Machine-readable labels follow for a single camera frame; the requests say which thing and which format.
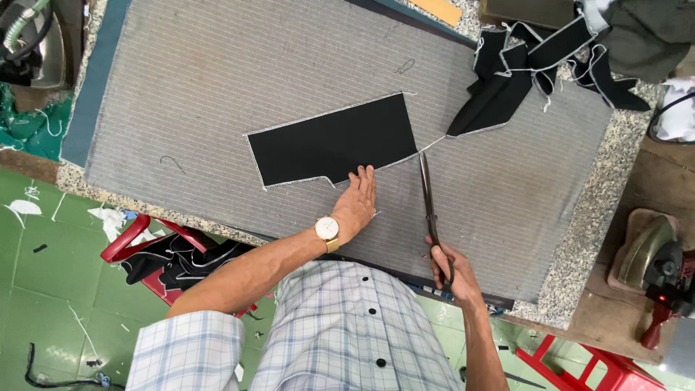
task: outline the gold mesh watch strap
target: gold mesh watch strap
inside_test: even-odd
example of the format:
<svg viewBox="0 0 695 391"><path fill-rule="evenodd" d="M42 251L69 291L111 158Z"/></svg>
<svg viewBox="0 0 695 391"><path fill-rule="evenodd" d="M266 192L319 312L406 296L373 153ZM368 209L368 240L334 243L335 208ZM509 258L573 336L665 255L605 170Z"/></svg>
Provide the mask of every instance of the gold mesh watch strap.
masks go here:
<svg viewBox="0 0 695 391"><path fill-rule="evenodd" d="M335 250L338 250L338 247L339 247L338 238L335 237L331 240L326 240L326 247L328 247L328 253L332 253Z"/></svg>

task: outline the person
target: person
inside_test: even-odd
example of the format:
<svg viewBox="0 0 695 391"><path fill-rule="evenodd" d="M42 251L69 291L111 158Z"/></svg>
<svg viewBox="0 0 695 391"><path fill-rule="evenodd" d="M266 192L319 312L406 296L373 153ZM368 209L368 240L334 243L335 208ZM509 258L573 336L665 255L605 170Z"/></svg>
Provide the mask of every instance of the person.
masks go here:
<svg viewBox="0 0 695 391"><path fill-rule="evenodd" d="M375 214L372 166L350 173L332 213L313 228L237 257L188 289L166 319L140 330L127 389L238 390L245 341L231 314L276 284L277 309L250 390L460 390L410 288L345 261L313 261L352 240ZM508 390L487 308L468 259L442 244L431 266L449 279L464 315L469 390Z"/></svg>

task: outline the green floor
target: green floor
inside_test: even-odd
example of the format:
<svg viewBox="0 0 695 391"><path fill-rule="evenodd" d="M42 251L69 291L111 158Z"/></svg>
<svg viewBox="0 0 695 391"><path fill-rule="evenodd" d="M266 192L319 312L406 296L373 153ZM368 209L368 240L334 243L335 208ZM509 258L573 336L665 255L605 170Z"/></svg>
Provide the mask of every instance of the green floor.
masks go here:
<svg viewBox="0 0 695 391"><path fill-rule="evenodd" d="M40 192L39 200L32 201L41 207L42 215L23 216L26 229L9 209L0 207L0 388L33 390L24 382L29 342L36 344L34 373L41 378L65 381L94 374L96 369L86 362L95 360L96 355L68 303L81 318L104 363L99 370L115 382L125 383L138 329L161 320L168 306L144 285L126 285L125 272L99 257L108 241L101 221L92 218L87 209L101 203L68 194L56 213L56 221L52 221L63 194L52 185L0 168L0 204L31 200L24 195L28 186ZM47 245L44 250L33 252L43 244ZM452 367L465 365L461 311L428 298L418 300L437 337L446 341L442 345ZM242 317L246 343L241 359L245 368L241 390L248 387L256 371L275 313L272 298L263 298L258 306L255 316L262 320ZM498 345L510 346L511 351L516 347L533 351L544 337L504 321L492 319L491 325ZM554 343L550 355L549 366L564 368L576 376L589 361L581 346L567 341ZM500 359L506 372L555 389L510 351L500 351ZM669 391L695 391L693 380L661 372L654 366L643 367ZM589 384L598 384L603 373L597 368ZM538 390L513 381L509 384L513 390Z"/></svg>

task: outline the red plastic stool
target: red plastic stool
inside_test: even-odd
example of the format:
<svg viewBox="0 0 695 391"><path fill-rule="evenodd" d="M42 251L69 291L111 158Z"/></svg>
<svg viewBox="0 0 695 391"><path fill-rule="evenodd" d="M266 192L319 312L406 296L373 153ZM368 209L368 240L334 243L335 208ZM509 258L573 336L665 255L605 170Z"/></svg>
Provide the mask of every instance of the red plastic stool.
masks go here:
<svg viewBox="0 0 695 391"><path fill-rule="evenodd" d="M608 371L596 387L596 391L666 391L661 382L638 367L631 359L584 344L580 345L594 356L587 364L587 367L584 368L579 379L570 375L567 371L563 371L558 375L541 362L554 340L554 335L548 335L533 356L521 349L516 350L516 356L529 364L531 368L535 369L561 391L590 391L591 388L586 385L586 382L599 360L606 364Z"/></svg>
<svg viewBox="0 0 695 391"><path fill-rule="evenodd" d="M116 240L113 241L106 249L101 252L101 258L103 258L106 262L108 263L113 263L113 262L119 262L127 257L130 257L132 254L137 253L138 251L142 250L145 246L153 242L154 240L146 241L145 243L138 244L137 246L130 246L127 247L139 234L141 234L147 227L149 227L149 223L152 219L146 215L146 214L138 214L138 217L136 217L135 221L128 227L121 235L119 235ZM172 223L171 221L167 220L162 220L160 218L157 218L157 221L162 223L166 228L169 228L170 230L176 232L177 234L181 235L184 239L189 241L193 246L195 246L198 250L200 250L201 253L205 253L208 250L208 247L211 246L216 246L216 242L212 240L210 237L205 235L204 232L200 230L196 230L195 228L190 228L190 227L181 227L180 225L176 223ZM174 289L171 291L166 292L164 290L164 284L162 284L159 281L159 276L162 275L164 272L164 269L159 269L149 276L145 277L142 279L142 283L145 284L146 287L149 288L149 290L153 291L159 298L164 300L165 303L168 305L174 304L174 301L178 299L182 294L183 291L180 289ZM242 315L244 315L247 311L255 311L257 310L258 307L256 307L255 304L252 304L250 307L247 309L238 312L234 316L241 318Z"/></svg>

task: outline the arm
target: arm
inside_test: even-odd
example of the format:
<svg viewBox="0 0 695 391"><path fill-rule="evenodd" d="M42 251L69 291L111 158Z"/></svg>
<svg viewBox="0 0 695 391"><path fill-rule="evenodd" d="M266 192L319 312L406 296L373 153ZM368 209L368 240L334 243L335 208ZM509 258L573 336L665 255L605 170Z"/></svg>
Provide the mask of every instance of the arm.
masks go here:
<svg viewBox="0 0 695 391"><path fill-rule="evenodd" d="M432 239L426 238L429 244ZM487 307L468 258L453 248L441 244L432 247L432 273L437 288L442 289L439 270L444 270L449 278L447 258L454 261L454 284L451 292L456 303L464 312L466 329L466 388L471 390L508 390L509 385L502 370L497 347L492 340L492 330L487 315Z"/></svg>
<svg viewBox="0 0 695 391"><path fill-rule="evenodd" d="M350 187L338 199L331 217L340 226L344 245L374 216L374 168L360 166L350 173ZM282 278L326 252L326 242L313 228L257 247L212 272L187 290L172 305L167 318L202 310L233 314L267 294Z"/></svg>

